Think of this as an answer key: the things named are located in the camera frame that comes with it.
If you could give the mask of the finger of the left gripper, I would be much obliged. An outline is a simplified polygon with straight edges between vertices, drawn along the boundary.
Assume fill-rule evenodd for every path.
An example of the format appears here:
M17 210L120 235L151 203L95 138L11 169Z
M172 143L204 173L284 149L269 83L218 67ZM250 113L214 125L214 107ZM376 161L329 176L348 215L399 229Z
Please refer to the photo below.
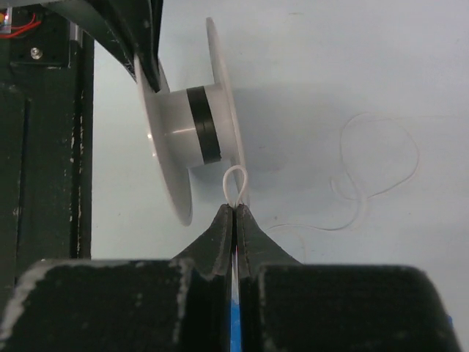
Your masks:
M80 27L135 76L133 51L109 12L109 1L51 1L43 6Z
M120 4L122 27L133 54L139 59L144 75L154 92L160 91L158 47L163 2L126 0Z

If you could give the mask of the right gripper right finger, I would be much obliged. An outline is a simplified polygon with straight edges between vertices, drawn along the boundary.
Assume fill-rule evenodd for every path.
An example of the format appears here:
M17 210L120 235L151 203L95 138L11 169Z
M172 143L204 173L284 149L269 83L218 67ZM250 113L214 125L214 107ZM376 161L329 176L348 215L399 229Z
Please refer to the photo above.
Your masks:
M242 350L295 351L304 267L261 230L248 206L234 215Z

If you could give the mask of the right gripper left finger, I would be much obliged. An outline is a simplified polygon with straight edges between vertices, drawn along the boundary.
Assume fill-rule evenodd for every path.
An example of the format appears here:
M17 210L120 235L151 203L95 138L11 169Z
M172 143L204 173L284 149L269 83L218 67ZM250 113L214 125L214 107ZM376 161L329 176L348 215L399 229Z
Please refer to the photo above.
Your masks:
M177 342L182 351L229 351L234 211L221 205L210 226L174 257L182 272Z

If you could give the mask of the white cable spool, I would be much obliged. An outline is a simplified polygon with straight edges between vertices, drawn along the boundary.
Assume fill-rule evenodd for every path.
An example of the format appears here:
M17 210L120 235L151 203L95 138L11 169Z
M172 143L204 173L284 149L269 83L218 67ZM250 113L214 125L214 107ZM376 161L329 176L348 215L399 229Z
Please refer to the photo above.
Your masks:
M190 169L228 161L238 196L234 204L248 202L248 173L228 69L221 41L212 18L206 20L213 83L170 91L160 74L156 92L134 59L139 99L147 118L147 137L152 157L158 162L169 203L180 223L193 217Z

